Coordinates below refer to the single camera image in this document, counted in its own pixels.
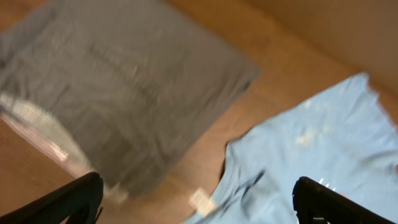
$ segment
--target dark gray garment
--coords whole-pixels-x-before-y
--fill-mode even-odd
[[[0,36],[0,88],[52,113],[112,187],[155,187],[256,77],[163,1],[50,1]]]

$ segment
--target beige tag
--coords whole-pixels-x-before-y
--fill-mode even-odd
[[[203,217],[206,217],[209,213],[217,208],[216,203],[214,203],[214,201],[202,188],[198,188],[198,190],[191,195],[189,198],[189,203]]]

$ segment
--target light blue cloth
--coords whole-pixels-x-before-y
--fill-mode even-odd
[[[296,224],[301,176],[398,222],[398,134],[367,82],[355,75],[231,141],[219,208],[185,223]]]

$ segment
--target black object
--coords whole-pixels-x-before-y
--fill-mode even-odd
[[[73,182],[31,202],[24,207],[0,217],[0,223],[61,223],[93,224],[103,198],[103,180],[96,172],[80,177]]]
[[[308,177],[301,177],[296,182],[293,207],[300,224],[393,223]]]

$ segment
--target cloth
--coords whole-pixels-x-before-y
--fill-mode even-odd
[[[219,207],[185,223],[297,223],[301,176],[398,222],[398,134],[367,80],[353,76],[231,141],[211,196]]]
[[[153,189],[258,74],[156,0],[50,1],[0,36],[0,61],[0,90],[52,114],[107,185],[133,195]]]

